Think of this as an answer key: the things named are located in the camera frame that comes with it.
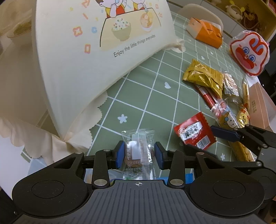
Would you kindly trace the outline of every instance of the red wrapper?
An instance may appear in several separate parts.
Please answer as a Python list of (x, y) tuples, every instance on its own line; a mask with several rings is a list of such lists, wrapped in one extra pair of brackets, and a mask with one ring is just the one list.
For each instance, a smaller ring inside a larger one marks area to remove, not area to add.
[(206, 150), (216, 139), (202, 112), (174, 127), (175, 133), (187, 145)]
[(212, 109), (213, 106), (217, 103), (217, 98), (214, 96), (214, 94), (204, 86), (195, 85), (195, 87), (197, 88), (197, 91), (207, 103), (208, 107)]

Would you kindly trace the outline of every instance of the pink candy package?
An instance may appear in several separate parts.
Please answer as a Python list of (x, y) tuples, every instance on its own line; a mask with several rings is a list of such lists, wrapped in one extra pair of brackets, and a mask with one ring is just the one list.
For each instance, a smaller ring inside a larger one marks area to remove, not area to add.
[(250, 76), (261, 74), (268, 63), (270, 52), (268, 44), (256, 32), (245, 30), (229, 43), (232, 58)]

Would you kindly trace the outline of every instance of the orange packaging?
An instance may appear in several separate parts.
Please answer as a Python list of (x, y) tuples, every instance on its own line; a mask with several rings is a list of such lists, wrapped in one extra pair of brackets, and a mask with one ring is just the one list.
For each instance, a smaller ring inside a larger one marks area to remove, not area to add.
[(186, 30), (193, 38), (219, 48), (222, 45), (222, 35), (219, 28), (204, 20), (191, 18)]

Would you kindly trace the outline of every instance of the cartoon character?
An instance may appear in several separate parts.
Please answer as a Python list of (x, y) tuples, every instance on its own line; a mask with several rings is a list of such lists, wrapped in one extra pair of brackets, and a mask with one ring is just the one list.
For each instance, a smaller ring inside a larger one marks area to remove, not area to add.
[(231, 128), (237, 127), (238, 125), (237, 125), (236, 119), (233, 118), (231, 113), (228, 112), (227, 114), (228, 114), (227, 117), (224, 118), (224, 121), (225, 121), (224, 125), (228, 124), (228, 126)]
[(250, 32), (230, 44), (232, 56), (249, 75), (259, 75), (269, 60), (269, 48), (261, 36)]
[(134, 11), (140, 10), (140, 9), (145, 9), (145, 0), (132, 0), (133, 1), (133, 7)]
[(96, 2), (105, 7), (107, 18), (115, 18), (117, 15), (125, 13), (126, 0), (96, 0)]

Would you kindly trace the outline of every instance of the table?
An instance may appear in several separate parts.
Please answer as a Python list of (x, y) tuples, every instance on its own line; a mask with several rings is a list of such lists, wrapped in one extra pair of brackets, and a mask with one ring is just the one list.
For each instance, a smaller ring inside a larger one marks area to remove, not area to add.
[[(176, 53), (161, 50), (125, 75), (107, 90), (108, 99), (100, 107), (102, 119), (91, 129), (93, 155), (102, 149), (113, 149), (124, 130), (149, 129), (155, 131), (155, 141), (161, 142), (166, 150), (182, 150), (182, 142), (173, 127), (189, 119), (199, 111), (205, 115), (209, 125), (216, 124), (209, 107), (195, 90), (192, 83), (183, 82), (183, 72), (193, 58), (219, 71), (228, 71), (238, 80), (241, 88), (244, 72), (231, 59), (228, 46), (219, 49), (199, 42), (185, 30), (189, 20), (171, 12), (175, 33), (185, 40), (186, 51)], [(238, 107), (229, 105), (234, 114)], [(208, 151), (223, 161), (235, 161), (235, 155), (227, 141), (217, 139)], [(168, 176), (168, 170), (156, 175)]]

